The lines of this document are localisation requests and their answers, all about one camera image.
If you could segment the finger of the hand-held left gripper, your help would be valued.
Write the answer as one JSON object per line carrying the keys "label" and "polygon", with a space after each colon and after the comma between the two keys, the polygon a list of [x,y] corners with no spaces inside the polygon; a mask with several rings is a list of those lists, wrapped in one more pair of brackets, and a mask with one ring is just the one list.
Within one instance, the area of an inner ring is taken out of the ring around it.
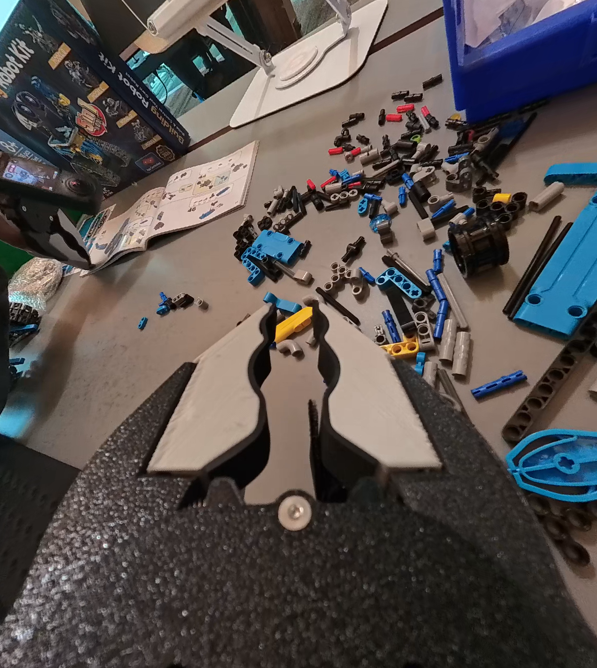
{"label": "finger of the hand-held left gripper", "polygon": [[92,268],[91,257],[83,238],[63,210],[55,212],[56,232],[54,249],[62,256],[62,261],[77,268]]}
{"label": "finger of the hand-held left gripper", "polygon": [[27,230],[26,244],[35,255],[54,259],[77,269],[91,270],[91,258],[77,234]]}

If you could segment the black holed beam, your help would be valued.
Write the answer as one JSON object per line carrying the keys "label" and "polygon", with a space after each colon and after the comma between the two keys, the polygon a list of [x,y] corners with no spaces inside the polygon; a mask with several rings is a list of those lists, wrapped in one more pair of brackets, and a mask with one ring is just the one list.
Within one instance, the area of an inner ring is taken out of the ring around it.
{"label": "black holed beam", "polygon": [[532,427],[565,382],[588,355],[597,359],[597,302],[572,338],[541,374],[523,402],[503,426],[502,437],[510,446],[530,435]]}

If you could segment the white stand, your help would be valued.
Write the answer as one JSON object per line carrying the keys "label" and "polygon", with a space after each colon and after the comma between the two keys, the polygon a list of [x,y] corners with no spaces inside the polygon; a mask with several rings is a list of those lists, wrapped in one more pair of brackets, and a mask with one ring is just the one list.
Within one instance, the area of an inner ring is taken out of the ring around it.
{"label": "white stand", "polygon": [[229,125],[239,128],[337,88],[363,67],[387,9],[371,1],[353,11],[346,1],[329,1],[337,20],[272,56],[227,29],[211,14],[223,1],[164,1],[146,19],[135,40],[155,54],[192,29],[255,65],[252,82]]}

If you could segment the black wheel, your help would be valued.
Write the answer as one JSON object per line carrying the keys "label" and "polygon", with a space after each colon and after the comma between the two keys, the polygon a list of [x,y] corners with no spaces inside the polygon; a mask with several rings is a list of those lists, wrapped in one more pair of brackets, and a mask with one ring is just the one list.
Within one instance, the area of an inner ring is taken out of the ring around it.
{"label": "black wheel", "polygon": [[502,267],[510,260],[508,236],[498,222],[458,213],[449,222],[447,239],[464,279]]}

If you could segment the light blue panel block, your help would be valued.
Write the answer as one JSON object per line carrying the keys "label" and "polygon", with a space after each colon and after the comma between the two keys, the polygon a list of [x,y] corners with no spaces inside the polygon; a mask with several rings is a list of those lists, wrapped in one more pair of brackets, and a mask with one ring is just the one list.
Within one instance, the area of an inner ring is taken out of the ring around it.
{"label": "light blue panel block", "polygon": [[596,301],[597,191],[530,288],[513,321],[569,339]]}

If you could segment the light blue blade piece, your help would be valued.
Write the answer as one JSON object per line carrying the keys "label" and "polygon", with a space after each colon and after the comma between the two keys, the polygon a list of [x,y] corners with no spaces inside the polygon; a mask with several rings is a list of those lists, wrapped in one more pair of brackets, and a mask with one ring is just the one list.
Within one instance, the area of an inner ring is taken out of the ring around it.
{"label": "light blue blade piece", "polygon": [[562,502],[597,500],[597,431],[542,430],[505,457],[517,485]]}

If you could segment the clear plastic bag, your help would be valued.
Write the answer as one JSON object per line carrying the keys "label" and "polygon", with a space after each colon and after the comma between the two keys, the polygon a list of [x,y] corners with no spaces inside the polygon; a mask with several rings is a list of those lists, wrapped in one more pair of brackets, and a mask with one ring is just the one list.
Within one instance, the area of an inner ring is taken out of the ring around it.
{"label": "clear plastic bag", "polygon": [[583,1],[462,1],[464,42],[479,49]]}
{"label": "clear plastic bag", "polygon": [[62,263],[35,257],[22,265],[10,278],[9,302],[26,305],[39,313],[44,313],[62,278]]}

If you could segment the blue bin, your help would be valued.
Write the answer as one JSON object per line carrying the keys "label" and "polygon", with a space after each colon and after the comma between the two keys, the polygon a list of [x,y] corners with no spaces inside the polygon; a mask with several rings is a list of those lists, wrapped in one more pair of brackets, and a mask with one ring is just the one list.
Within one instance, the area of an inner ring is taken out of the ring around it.
{"label": "blue bin", "polygon": [[463,1],[444,1],[454,106],[470,121],[597,83],[597,1],[482,47],[466,44]]}

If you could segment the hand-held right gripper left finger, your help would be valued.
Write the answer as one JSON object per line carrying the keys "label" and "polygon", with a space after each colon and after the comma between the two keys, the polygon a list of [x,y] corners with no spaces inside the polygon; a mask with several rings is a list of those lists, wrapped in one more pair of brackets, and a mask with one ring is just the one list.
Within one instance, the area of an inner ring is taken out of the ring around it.
{"label": "hand-held right gripper left finger", "polygon": [[264,306],[195,360],[148,474],[229,477],[236,483],[259,476],[270,450],[261,386],[271,370],[275,334],[276,310]]}

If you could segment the instruction booklet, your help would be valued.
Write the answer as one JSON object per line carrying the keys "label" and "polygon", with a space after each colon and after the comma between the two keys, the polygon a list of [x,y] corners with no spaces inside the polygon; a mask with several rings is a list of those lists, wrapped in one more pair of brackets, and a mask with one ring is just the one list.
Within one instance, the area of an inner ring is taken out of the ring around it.
{"label": "instruction booklet", "polygon": [[145,251],[156,237],[196,229],[243,207],[258,148],[259,141],[254,141],[217,160],[181,168],[165,186],[147,191],[115,215],[122,220],[120,243],[106,266]]}

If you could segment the long light blue beam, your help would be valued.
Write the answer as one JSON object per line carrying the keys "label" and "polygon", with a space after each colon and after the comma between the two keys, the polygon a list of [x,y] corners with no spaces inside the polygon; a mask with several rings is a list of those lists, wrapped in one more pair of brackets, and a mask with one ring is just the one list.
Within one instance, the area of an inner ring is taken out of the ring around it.
{"label": "long light blue beam", "polygon": [[544,175],[544,184],[560,182],[566,186],[597,186],[597,162],[553,164]]}

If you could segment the dark blue toy box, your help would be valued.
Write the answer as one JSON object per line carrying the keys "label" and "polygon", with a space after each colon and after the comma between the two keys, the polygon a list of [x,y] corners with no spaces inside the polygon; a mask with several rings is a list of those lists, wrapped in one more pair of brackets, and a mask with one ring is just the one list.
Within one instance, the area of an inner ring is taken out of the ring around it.
{"label": "dark blue toy box", "polygon": [[20,1],[0,32],[0,150],[109,196],[187,153],[187,131],[68,1]]}

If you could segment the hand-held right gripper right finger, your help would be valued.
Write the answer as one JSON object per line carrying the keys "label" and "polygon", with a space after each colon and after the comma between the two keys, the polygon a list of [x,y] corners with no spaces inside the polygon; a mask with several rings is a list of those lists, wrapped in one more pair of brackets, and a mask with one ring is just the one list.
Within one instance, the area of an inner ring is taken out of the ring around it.
{"label": "hand-held right gripper right finger", "polygon": [[384,487],[394,474],[441,471],[390,355],[328,305],[313,308],[313,331],[326,384],[321,459],[336,481],[352,492],[364,479]]}

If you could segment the large blue frame block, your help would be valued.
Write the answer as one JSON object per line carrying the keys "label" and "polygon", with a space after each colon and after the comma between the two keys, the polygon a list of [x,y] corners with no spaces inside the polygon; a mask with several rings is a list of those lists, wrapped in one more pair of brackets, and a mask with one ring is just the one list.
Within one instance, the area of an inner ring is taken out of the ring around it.
{"label": "large blue frame block", "polygon": [[266,230],[237,255],[248,272],[248,283],[258,286],[265,278],[277,281],[286,275],[301,285],[310,285],[310,272],[294,269],[312,247],[311,241],[298,241],[280,232]]}

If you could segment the pile of small building parts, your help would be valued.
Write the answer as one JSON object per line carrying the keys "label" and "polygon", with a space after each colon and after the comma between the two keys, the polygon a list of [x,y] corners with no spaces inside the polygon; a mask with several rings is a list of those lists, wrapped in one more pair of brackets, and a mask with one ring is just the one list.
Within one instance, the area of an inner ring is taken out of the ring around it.
{"label": "pile of small building parts", "polygon": [[[248,244],[258,238],[262,232],[272,230],[287,236],[291,227],[306,215],[305,202],[312,201],[318,211],[340,210],[348,206],[350,200],[361,196],[358,201],[360,216],[369,215],[370,229],[378,234],[383,244],[393,241],[392,217],[398,213],[394,203],[385,202],[380,196],[383,186],[399,185],[398,206],[412,206],[417,209],[420,220],[419,231],[425,240],[435,238],[435,226],[446,226],[458,213],[467,217],[498,222],[507,235],[512,224],[528,211],[539,212],[559,198],[564,184],[554,182],[528,203],[528,195],[523,192],[505,193],[501,188],[486,187],[486,184],[498,182],[497,169],[505,157],[518,143],[529,126],[537,117],[537,109],[546,104],[540,100],[524,105],[517,110],[499,113],[486,120],[470,121],[461,119],[458,113],[445,120],[444,127],[457,133],[456,144],[448,147],[447,154],[437,159],[439,146],[435,142],[425,142],[429,130],[439,129],[438,120],[426,105],[419,110],[422,94],[406,96],[406,104],[397,107],[397,113],[379,113],[378,122],[400,122],[403,114],[407,116],[407,132],[394,144],[387,135],[383,135],[381,152],[370,146],[357,147],[346,144],[351,138],[348,128],[363,120],[363,113],[355,113],[343,123],[341,136],[335,140],[335,147],[328,150],[329,155],[343,154],[352,160],[360,156],[362,165],[372,164],[376,170],[369,178],[363,172],[349,174],[347,170],[330,171],[330,178],[317,188],[307,180],[305,193],[299,194],[293,186],[290,189],[279,188],[274,199],[267,202],[268,213],[258,223],[259,233],[253,226],[253,217],[247,216],[233,236],[236,239],[234,257],[237,257]],[[431,195],[428,184],[433,183],[440,168],[445,173],[444,195]],[[536,249],[528,267],[512,291],[502,313],[510,321],[529,294],[545,265],[556,251],[561,241],[571,229],[573,222],[561,227],[561,217],[555,216],[545,231],[542,242]],[[422,373],[427,381],[438,381],[448,390],[449,396],[459,408],[459,396],[447,379],[447,368],[455,379],[465,379],[470,369],[471,332],[470,326],[458,304],[453,290],[444,275],[444,252],[451,253],[448,239],[443,247],[433,252],[433,266],[428,269],[426,278],[402,261],[396,252],[388,250],[383,257],[387,269],[377,278],[361,267],[354,278],[343,278],[346,264],[351,264],[361,254],[364,238],[346,247],[340,263],[332,265],[334,275],[330,282],[320,287],[317,292],[326,299],[327,304],[345,316],[354,324],[356,318],[332,296],[340,284],[350,281],[353,294],[361,296],[361,284],[378,285],[387,294],[391,311],[384,311],[388,337],[384,328],[376,326],[376,343],[382,345],[391,356],[399,359],[407,357],[416,361],[415,370]],[[544,530],[554,541],[564,558],[577,566],[590,563],[590,555],[585,547],[573,539],[571,530],[590,530],[592,522],[597,520],[597,500],[577,503],[562,502],[524,490]]]}

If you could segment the blue sticker sheet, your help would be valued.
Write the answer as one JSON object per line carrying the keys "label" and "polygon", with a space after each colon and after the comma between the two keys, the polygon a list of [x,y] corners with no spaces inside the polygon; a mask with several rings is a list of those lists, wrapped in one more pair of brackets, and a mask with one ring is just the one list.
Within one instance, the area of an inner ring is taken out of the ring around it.
{"label": "blue sticker sheet", "polygon": [[116,205],[110,205],[96,214],[83,215],[78,221],[77,231],[83,239],[94,269],[88,271],[64,265],[64,277],[86,276],[112,262],[113,256],[118,252],[122,226],[121,218],[113,216],[115,207]]}

